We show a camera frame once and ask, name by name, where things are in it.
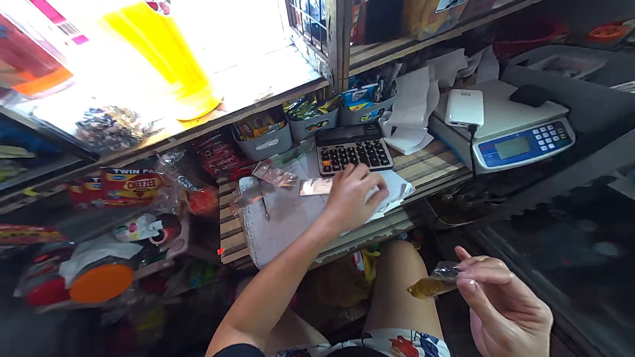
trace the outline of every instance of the red lid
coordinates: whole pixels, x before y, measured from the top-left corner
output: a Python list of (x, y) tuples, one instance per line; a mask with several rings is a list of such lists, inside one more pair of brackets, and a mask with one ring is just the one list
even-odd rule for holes
[(32, 306), (45, 306), (70, 300), (69, 291), (64, 287), (64, 278), (45, 281), (31, 289), (25, 300)]

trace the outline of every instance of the orange lid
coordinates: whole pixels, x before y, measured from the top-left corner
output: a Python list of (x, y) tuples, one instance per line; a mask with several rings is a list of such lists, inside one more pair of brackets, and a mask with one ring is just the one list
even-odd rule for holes
[(132, 284), (133, 270), (123, 264), (107, 264), (80, 275), (70, 287), (77, 302), (103, 302), (123, 293)]
[(624, 37), (631, 28), (624, 25), (599, 26), (589, 32), (588, 38), (597, 43), (612, 43)]

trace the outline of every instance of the knee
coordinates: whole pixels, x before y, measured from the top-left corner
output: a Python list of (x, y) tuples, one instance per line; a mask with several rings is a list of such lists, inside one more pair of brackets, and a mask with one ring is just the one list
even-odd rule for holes
[(392, 254), (403, 255), (403, 254), (413, 254), (413, 253), (419, 255), (419, 253), (417, 252), (415, 247), (412, 245), (412, 243), (410, 243), (409, 241), (405, 241), (403, 239), (395, 239), (394, 241), (388, 242), (386, 244), (385, 251), (389, 255), (392, 255)]

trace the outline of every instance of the wire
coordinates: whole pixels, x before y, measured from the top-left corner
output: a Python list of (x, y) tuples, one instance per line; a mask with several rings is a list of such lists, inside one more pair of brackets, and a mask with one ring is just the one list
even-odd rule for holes
[(472, 160), (472, 179), (476, 178), (476, 158), (474, 157), (474, 134), (478, 126), (476, 124), (470, 124), (467, 130), (470, 132), (470, 160)]

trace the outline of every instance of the wooden counter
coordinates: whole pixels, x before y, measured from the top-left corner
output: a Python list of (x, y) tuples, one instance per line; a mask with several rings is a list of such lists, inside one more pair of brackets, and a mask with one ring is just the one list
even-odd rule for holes
[[(402, 155), (391, 149), (394, 171), (410, 182), (415, 193), (408, 196), (401, 206), (387, 212), (384, 217), (365, 224), (342, 236), (321, 252), (314, 265), (330, 262), (367, 245), (379, 243), (407, 231), (418, 224), (418, 217), (407, 214), (405, 208), (416, 200), (434, 194), (445, 187), (467, 180), (471, 172), (458, 160), (454, 152), (440, 140), (432, 141), (422, 150)], [(237, 266), (251, 264), (246, 237), (240, 220), (229, 209), (237, 182), (221, 181), (220, 184), (220, 246), (221, 261)]]

